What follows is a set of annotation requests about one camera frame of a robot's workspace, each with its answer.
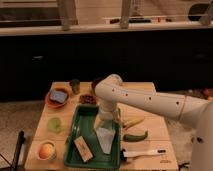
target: metal leg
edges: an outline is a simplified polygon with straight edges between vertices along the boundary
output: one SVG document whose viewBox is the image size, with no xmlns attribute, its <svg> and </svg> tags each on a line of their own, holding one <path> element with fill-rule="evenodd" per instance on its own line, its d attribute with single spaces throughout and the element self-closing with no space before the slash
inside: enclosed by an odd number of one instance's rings
<svg viewBox="0 0 213 171">
<path fill-rule="evenodd" d="M 57 0 L 62 29 L 67 31 L 70 25 L 77 25 L 75 0 Z"/>
<path fill-rule="evenodd" d="M 129 16 L 132 0 L 122 0 L 120 27 L 126 29 L 129 27 Z"/>
<path fill-rule="evenodd" d="M 18 134 L 18 140 L 16 143 L 16 149 L 15 149 L 15 153 L 13 157 L 11 171 L 17 171 L 18 169 L 19 156 L 20 156 L 21 148 L 22 148 L 22 145 L 24 144 L 24 141 L 25 141 L 24 131 L 20 131 Z"/>
<path fill-rule="evenodd" d="M 210 3 L 204 16 L 202 16 L 199 21 L 202 25 L 208 26 L 209 24 L 211 24 L 212 18 L 213 18 L 213 1 Z"/>
<path fill-rule="evenodd" d="M 66 0 L 66 9 L 68 16 L 70 18 L 70 24 L 71 25 L 78 25 L 78 19 L 76 15 L 76 5 L 75 0 Z"/>
</svg>

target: bowl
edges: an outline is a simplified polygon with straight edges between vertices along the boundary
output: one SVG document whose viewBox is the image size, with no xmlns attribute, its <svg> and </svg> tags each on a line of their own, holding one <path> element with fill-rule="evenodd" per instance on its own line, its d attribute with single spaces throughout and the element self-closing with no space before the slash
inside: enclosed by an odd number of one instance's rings
<svg viewBox="0 0 213 171">
<path fill-rule="evenodd" d="M 61 91 L 61 92 L 65 93 L 65 94 L 67 94 L 67 97 L 66 97 L 66 99 L 65 99 L 65 101 L 63 103 L 59 103 L 59 102 L 57 102 L 55 100 L 51 100 L 50 96 L 51 96 L 51 93 L 54 90 Z M 68 99 L 69 99 L 69 91 L 66 88 L 63 88 L 63 87 L 57 87 L 57 88 L 51 89 L 47 93 L 47 95 L 45 97 L 45 104 L 48 107 L 50 107 L 50 108 L 60 108 L 60 107 L 64 106 L 67 103 Z"/>
<path fill-rule="evenodd" d="M 35 156 L 41 161 L 53 161 L 56 158 L 54 142 L 50 140 L 42 141 L 35 151 Z"/>
</svg>

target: floor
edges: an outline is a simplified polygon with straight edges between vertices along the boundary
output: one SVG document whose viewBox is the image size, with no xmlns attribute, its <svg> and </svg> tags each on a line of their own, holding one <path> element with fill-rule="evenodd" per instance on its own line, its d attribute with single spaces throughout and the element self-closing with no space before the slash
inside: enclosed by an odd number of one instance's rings
<svg viewBox="0 0 213 171">
<path fill-rule="evenodd" d="M 188 94 L 203 98 L 199 90 L 170 93 Z M 12 161 L 17 135 L 20 130 L 23 130 L 25 137 L 27 137 L 25 146 L 25 150 L 27 150 L 30 140 L 36 131 L 43 106 L 43 100 L 0 103 L 0 152 L 9 161 Z M 171 120 L 166 120 L 166 123 L 178 163 L 189 162 L 195 130 Z M 24 156 L 26 155 L 23 152 L 21 155 L 21 160 L 23 161 Z M 0 159 L 0 168 L 6 166 L 7 163 Z"/>
</svg>

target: green tray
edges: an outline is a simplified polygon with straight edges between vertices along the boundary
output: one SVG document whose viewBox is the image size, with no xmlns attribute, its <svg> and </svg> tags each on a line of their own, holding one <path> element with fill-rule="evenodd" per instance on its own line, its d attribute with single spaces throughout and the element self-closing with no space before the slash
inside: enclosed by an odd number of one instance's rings
<svg viewBox="0 0 213 171">
<path fill-rule="evenodd" d="M 67 143 L 64 158 L 65 166 L 109 170 L 118 169 L 120 167 L 120 126 L 113 121 L 108 121 L 104 124 L 103 127 L 114 129 L 116 131 L 111 153 L 104 154 L 93 129 L 97 113 L 98 107 L 96 106 L 77 106 L 73 117 L 71 135 Z M 83 136 L 93 154 L 93 158 L 86 163 L 81 159 L 81 156 L 74 144 L 74 140 L 79 136 Z"/>
</svg>

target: black cabinet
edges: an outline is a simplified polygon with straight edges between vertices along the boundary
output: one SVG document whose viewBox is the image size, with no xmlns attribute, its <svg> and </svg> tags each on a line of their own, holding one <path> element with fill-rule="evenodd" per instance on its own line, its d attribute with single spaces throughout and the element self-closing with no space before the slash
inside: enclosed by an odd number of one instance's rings
<svg viewBox="0 0 213 171">
<path fill-rule="evenodd" d="M 211 87 L 212 31 L 0 37 L 0 100 L 43 99 L 52 81 L 111 73 L 158 91 Z"/>
</svg>

